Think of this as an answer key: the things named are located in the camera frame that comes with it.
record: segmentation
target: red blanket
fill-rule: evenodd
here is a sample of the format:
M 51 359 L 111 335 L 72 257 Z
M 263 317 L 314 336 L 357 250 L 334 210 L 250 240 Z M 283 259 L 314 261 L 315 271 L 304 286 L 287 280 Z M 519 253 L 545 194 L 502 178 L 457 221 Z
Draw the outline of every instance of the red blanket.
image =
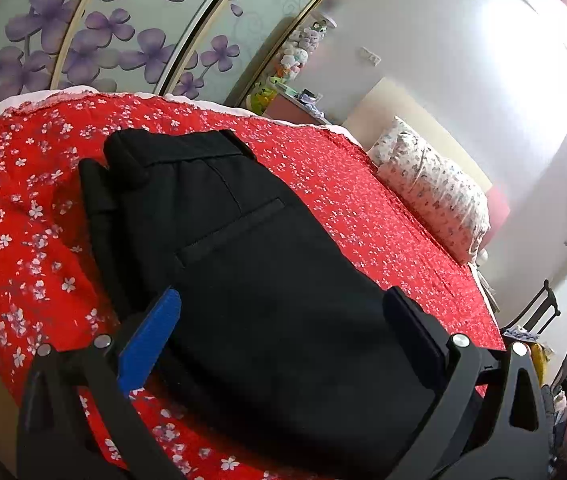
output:
M 118 128 L 180 135 L 230 128 L 301 198 L 355 266 L 383 288 L 399 285 L 449 332 L 502 348 L 467 267 L 433 240 L 375 177 L 367 155 L 345 137 L 235 117 L 135 95 L 56 96 L 0 116 L 0 374 L 17 402 L 36 348 L 86 346 L 116 330 L 90 255 L 77 164 L 103 161 Z M 148 429 L 195 480 L 307 478 L 254 457 L 203 428 L 149 381 L 131 392 Z M 87 392 L 86 415 L 106 457 L 121 457 Z

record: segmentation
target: white wall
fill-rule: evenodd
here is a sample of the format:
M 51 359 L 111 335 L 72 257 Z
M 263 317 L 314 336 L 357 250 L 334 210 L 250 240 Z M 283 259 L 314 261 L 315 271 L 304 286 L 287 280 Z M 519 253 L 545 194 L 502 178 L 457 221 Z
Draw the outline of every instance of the white wall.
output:
M 559 0 L 327 0 L 322 10 L 337 29 L 296 88 L 323 93 L 327 116 L 343 121 L 389 76 L 505 192 L 512 214 L 482 267 L 505 324 L 567 262 L 567 8 Z M 378 67 L 360 57 L 361 46 L 381 56 Z

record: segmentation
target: welt pocket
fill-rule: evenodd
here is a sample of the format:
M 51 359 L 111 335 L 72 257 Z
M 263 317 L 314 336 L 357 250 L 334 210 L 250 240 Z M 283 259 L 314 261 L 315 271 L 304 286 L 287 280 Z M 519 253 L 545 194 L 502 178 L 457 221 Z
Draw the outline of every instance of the welt pocket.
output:
M 184 265 L 192 264 L 208 256 L 217 248 L 224 246 L 235 238 L 240 237 L 272 215 L 284 209 L 285 205 L 279 198 L 259 206 L 224 227 L 200 238 L 196 242 L 177 251 L 177 257 Z

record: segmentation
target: white floral pillow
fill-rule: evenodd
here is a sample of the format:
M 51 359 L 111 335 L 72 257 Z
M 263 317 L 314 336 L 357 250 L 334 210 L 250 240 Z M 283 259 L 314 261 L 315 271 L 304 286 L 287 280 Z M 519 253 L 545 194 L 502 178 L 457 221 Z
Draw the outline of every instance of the white floral pillow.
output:
M 461 264 L 473 262 L 490 229 L 487 198 L 461 168 L 419 134 L 397 135 L 377 176 L 397 193 Z
M 397 136 L 401 132 L 417 135 L 416 131 L 401 120 L 401 118 L 395 116 L 390 128 L 384 131 L 384 133 L 379 136 L 379 139 L 377 139 L 377 142 L 372 145 L 372 148 L 368 150 L 368 156 L 374 162 L 375 166 L 379 167 L 384 162 L 390 160 L 392 150 L 394 150 L 395 143 L 397 142 Z

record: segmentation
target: chair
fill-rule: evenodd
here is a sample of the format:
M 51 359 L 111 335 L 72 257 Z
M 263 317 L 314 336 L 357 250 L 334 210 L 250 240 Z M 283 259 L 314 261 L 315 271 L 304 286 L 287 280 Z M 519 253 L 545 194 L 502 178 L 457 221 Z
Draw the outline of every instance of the chair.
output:
M 548 282 L 548 280 L 545 280 L 543 282 L 542 289 L 534 297 L 534 299 L 528 304 L 528 306 L 521 312 L 521 314 L 519 314 L 519 316 L 515 317 L 509 325 L 506 325 L 501 329 L 502 335 L 505 333 L 506 330 L 508 330 L 509 328 L 512 328 L 517 323 L 519 323 L 521 318 L 528 313 L 528 311 L 532 308 L 532 305 L 534 305 L 534 303 L 541 297 L 541 295 L 544 293 L 544 291 L 548 293 L 546 299 L 543 300 L 543 302 L 540 304 L 540 306 L 535 311 L 535 313 L 532 314 L 531 318 L 525 323 L 523 328 L 526 329 L 528 332 L 532 332 L 532 329 L 535 327 L 535 325 L 537 325 L 537 323 L 541 320 L 543 315 L 548 311 L 548 309 L 551 306 L 554 307 L 554 309 L 555 309 L 552 317 L 550 319 L 548 319 L 548 321 L 545 323 L 545 325 L 542 326 L 541 330 L 539 330 L 537 333 L 538 334 L 542 333 L 553 319 L 555 319 L 558 316 L 561 316 L 561 312 L 559 311 L 559 308 L 557 306 L 557 298 L 555 296 L 555 293 L 550 288 L 550 283 Z

